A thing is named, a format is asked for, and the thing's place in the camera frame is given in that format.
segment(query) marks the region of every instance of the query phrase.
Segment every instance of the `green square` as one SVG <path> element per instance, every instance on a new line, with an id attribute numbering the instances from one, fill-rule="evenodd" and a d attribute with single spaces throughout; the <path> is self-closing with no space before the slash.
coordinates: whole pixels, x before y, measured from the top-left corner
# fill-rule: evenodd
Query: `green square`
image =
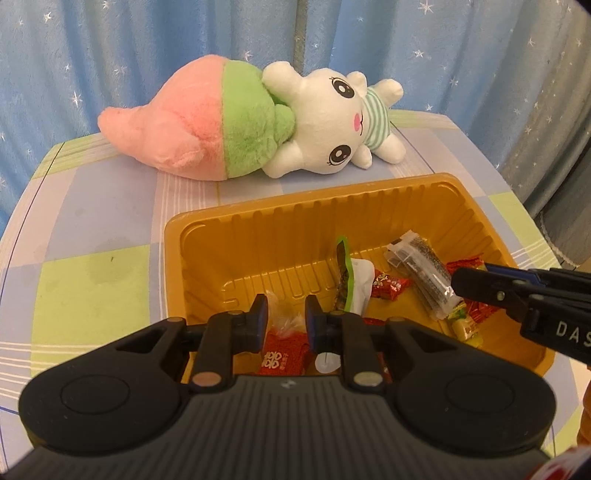
<path id="1" fill-rule="evenodd" d="M 31 360 L 58 363 L 150 323 L 150 246 L 45 262 L 37 288 Z"/>
<path id="2" fill-rule="evenodd" d="M 513 192 L 489 195 L 491 202 L 513 230 L 522 246 L 528 247 L 542 238 L 542 234 Z"/>

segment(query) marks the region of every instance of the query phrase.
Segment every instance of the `orange object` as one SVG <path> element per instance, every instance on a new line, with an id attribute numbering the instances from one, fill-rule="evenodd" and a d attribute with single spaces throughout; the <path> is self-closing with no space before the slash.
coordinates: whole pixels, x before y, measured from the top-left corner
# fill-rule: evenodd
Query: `orange object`
<path id="1" fill-rule="evenodd" d="M 489 263 L 515 262 L 461 182 L 448 174 L 393 179 L 187 212 L 165 229 L 168 314 L 203 323 L 214 313 L 250 308 L 271 290 L 303 313 L 306 295 L 329 311 L 339 270 L 335 244 L 348 238 L 353 257 L 402 277 L 384 258 L 386 245 L 412 229 L 443 262 L 475 255 Z M 408 288 L 396 301 L 370 299 L 364 316 L 401 316 L 453 336 L 430 317 Z M 505 312 L 480 328 L 484 351 L 543 375 L 554 352 L 519 335 Z"/>

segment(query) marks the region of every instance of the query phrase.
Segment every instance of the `metal screw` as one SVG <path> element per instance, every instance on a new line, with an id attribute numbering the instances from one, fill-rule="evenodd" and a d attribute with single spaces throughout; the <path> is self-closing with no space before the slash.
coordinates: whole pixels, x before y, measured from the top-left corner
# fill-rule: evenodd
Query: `metal screw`
<path id="1" fill-rule="evenodd" d="M 377 387 L 384 379 L 377 372 L 359 372 L 355 374 L 353 381 L 360 387 Z"/>
<path id="2" fill-rule="evenodd" d="M 222 381 L 222 376 L 215 372 L 199 372 L 191 380 L 198 387 L 215 387 Z"/>

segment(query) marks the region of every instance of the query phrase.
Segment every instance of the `stuffed bunny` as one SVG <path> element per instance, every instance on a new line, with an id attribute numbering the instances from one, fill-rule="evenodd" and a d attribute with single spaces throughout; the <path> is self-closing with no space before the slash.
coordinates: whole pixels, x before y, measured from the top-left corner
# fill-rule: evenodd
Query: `stuffed bunny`
<path id="1" fill-rule="evenodd" d="M 182 177 L 225 180 L 262 168 L 273 178 L 300 168 L 334 173 L 349 161 L 369 168 L 405 150 L 387 106 L 402 96 L 394 80 L 329 69 L 300 76 L 286 61 L 260 71 L 208 55 L 180 68 L 153 100 L 106 108 L 100 131 L 121 153 Z"/>
<path id="2" fill-rule="evenodd" d="M 349 161 L 369 168 L 372 154 L 389 163 L 405 155 L 392 134 L 388 108 L 402 98 L 402 86 L 387 79 L 367 86 L 365 75 L 318 69 L 302 77 L 286 61 L 263 70 L 262 82 L 294 112 L 295 132 L 263 171 L 278 178 L 293 170 L 334 173 Z"/>

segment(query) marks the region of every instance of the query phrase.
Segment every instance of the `green striped shirt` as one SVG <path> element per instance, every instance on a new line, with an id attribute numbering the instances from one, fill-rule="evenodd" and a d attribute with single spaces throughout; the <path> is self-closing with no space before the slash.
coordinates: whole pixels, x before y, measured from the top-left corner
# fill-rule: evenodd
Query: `green striped shirt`
<path id="1" fill-rule="evenodd" d="M 390 119 L 388 117 L 388 109 L 371 87 L 368 87 L 368 92 L 365 96 L 365 108 L 369 114 L 369 131 L 364 143 L 373 151 L 390 134 Z"/>

